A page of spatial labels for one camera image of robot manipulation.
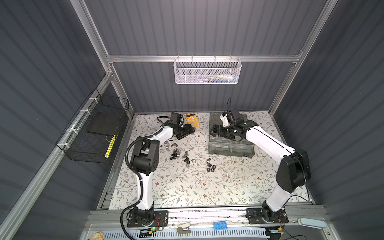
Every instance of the striped gray wall panel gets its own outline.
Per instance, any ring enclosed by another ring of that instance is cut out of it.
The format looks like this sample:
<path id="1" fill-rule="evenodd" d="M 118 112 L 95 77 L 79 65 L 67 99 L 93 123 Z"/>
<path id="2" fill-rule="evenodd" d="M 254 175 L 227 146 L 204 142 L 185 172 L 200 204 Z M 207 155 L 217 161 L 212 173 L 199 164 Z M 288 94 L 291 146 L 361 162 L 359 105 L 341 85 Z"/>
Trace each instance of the striped gray wall panel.
<path id="1" fill-rule="evenodd" d="M 0 42 L 2 222 L 105 72 L 69 1 L 0 1 Z M 53 223 L 65 209 L 77 225 L 55 222 L 52 238 L 61 228 L 77 235 L 86 217 L 76 219 L 69 208 L 92 209 L 90 202 L 97 204 L 96 193 L 103 187 L 100 178 L 106 172 L 99 165 L 63 160 L 37 201 L 45 202 L 32 208 L 20 231 L 33 222 L 29 239 L 39 239 L 37 235 L 47 231 L 45 211 L 52 210 Z M 84 179 L 95 186 L 84 184 Z M 20 238 L 26 239 L 19 233 L 14 237 Z"/>
<path id="2" fill-rule="evenodd" d="M 135 112 L 268 110 L 291 63 L 243 63 L 238 84 L 176 84 L 173 63 L 114 63 Z"/>
<path id="3" fill-rule="evenodd" d="M 291 55 L 325 0 L 86 0 L 110 55 Z"/>
<path id="4" fill-rule="evenodd" d="M 339 1 L 275 114 L 343 239 L 384 224 L 384 2 Z"/>

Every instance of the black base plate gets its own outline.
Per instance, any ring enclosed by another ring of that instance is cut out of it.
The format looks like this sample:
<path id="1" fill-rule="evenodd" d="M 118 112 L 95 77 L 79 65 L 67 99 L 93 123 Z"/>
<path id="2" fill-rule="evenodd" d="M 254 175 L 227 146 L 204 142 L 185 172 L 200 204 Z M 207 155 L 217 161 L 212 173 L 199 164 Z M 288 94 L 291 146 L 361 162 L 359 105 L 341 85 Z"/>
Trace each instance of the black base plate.
<path id="1" fill-rule="evenodd" d="M 247 209 L 247 214 L 251 215 L 250 218 L 248 218 L 248 221 L 249 221 L 249 224 L 264 224 L 266 223 L 263 219 L 262 216 L 258 216 L 260 214 L 260 211 L 261 211 L 261 207 L 260 208 L 253 208 L 253 209 Z M 288 217 L 285 213 L 284 210 L 280 210 L 282 213 L 281 215 L 283 216 L 283 218 L 280 217 L 280 220 L 282 223 L 288 223 Z M 279 219 L 276 219 L 275 221 L 273 221 L 272 223 L 277 223 L 277 224 L 280 224 L 279 222 Z"/>
<path id="2" fill-rule="evenodd" d="M 168 211 L 155 211 L 154 213 L 155 213 L 154 221 L 148 227 L 157 227 L 158 223 L 157 223 L 156 218 L 159 219 L 159 227 L 166 227 L 168 225 Z M 136 218 L 135 218 L 135 215 L 133 214 L 133 211 L 129 212 L 128 219 L 129 220 L 128 220 L 127 227 L 143 227 L 141 224 L 139 224 L 136 221 Z"/>

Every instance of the yellow object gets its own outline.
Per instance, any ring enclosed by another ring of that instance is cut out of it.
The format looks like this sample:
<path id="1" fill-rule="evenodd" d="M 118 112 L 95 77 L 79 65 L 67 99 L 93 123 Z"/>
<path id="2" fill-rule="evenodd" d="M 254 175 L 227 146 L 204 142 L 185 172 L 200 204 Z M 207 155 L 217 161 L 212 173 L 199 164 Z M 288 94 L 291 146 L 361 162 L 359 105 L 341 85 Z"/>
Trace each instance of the yellow object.
<path id="1" fill-rule="evenodd" d="M 187 114 L 185 116 L 185 119 L 187 120 L 187 123 L 191 124 L 194 127 L 200 127 L 200 122 L 197 119 L 197 116 L 195 113 Z"/>
<path id="2" fill-rule="evenodd" d="M 104 233 L 97 232 L 95 235 L 93 235 L 91 240 L 104 240 Z"/>
<path id="3" fill-rule="evenodd" d="M 105 154 L 105 158 L 108 158 L 109 155 L 111 154 L 113 144 L 115 143 L 115 139 L 116 139 L 116 134 L 113 135 L 113 138 L 111 139 L 111 142 L 109 143 L 109 147 L 108 147 L 108 150 L 107 150 L 107 152 Z"/>

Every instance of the blue lego brick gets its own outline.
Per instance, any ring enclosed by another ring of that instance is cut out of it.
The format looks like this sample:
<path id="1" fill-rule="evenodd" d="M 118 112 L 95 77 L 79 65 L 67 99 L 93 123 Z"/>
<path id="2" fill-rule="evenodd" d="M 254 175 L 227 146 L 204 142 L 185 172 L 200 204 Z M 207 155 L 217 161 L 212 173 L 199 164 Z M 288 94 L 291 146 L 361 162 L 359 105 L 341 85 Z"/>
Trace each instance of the blue lego brick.
<path id="1" fill-rule="evenodd" d="M 215 231 L 226 230 L 228 229 L 227 222 L 214 222 L 214 228 L 215 228 Z"/>

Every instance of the transparent green storage box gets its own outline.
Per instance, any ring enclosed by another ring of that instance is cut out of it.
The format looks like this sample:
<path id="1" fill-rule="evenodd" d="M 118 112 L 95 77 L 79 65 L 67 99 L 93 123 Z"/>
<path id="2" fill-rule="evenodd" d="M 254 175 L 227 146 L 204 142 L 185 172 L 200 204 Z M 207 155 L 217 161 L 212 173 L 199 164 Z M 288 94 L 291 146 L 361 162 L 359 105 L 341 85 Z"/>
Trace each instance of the transparent green storage box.
<path id="1" fill-rule="evenodd" d="M 220 120 L 220 113 L 210 112 L 209 113 L 209 129 L 211 130 L 215 124 L 223 124 Z M 244 121 L 247 121 L 247 116 L 241 114 Z M 209 135 L 208 140 L 208 153 L 209 154 L 218 154 L 224 156 L 236 156 L 236 157 L 253 157 L 255 154 L 255 149 L 253 148 L 253 143 L 248 140 L 243 139 L 242 141 L 232 141 L 225 137 L 213 137 Z"/>

